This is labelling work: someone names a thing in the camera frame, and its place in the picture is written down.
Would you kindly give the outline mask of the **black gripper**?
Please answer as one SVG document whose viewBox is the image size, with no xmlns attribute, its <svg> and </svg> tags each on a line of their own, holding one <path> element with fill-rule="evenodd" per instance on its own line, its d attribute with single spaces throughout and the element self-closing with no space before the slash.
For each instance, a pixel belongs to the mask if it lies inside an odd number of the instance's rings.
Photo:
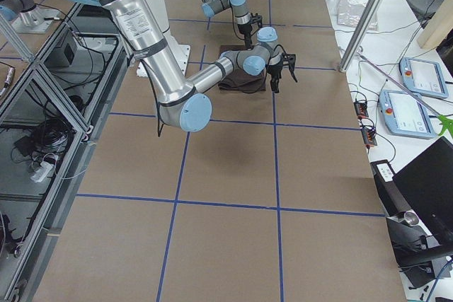
<svg viewBox="0 0 453 302">
<path fill-rule="evenodd" d="M 252 25 L 251 22 L 247 23 L 238 23 L 237 24 L 239 32 L 243 35 L 243 41 L 247 50 L 251 50 L 253 48 L 253 41 L 251 37 L 252 33 Z"/>
<path fill-rule="evenodd" d="M 280 79 L 282 77 L 283 63 L 285 61 L 285 53 L 281 52 L 272 57 L 267 65 L 267 73 L 271 75 L 270 87 L 273 93 L 280 92 Z"/>
</svg>

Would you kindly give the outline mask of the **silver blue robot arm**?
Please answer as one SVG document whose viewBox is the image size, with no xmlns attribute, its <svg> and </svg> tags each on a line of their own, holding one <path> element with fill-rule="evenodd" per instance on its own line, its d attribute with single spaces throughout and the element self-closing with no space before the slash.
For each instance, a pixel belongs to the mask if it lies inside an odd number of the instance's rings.
<svg viewBox="0 0 453 302">
<path fill-rule="evenodd" d="M 246 49 L 252 48 L 253 15 L 248 9 L 247 0 L 202 0 L 201 8 L 207 18 L 230 9 L 239 32 L 243 35 L 241 39 Z"/>
<path fill-rule="evenodd" d="M 245 50 L 225 51 L 205 69 L 186 78 L 159 27 L 147 0 L 70 0 L 108 10 L 134 58 L 146 69 L 154 92 L 160 123 L 197 132 L 210 121 L 212 104 L 205 95 L 229 74 L 240 69 L 251 76 L 271 75 L 271 89 L 278 92 L 283 67 L 294 70 L 295 55 L 286 53 L 272 27 L 259 28 L 251 42 L 251 25 L 258 17 L 249 12 L 246 0 L 202 0 L 208 18 L 231 9 L 246 43 Z"/>
</svg>

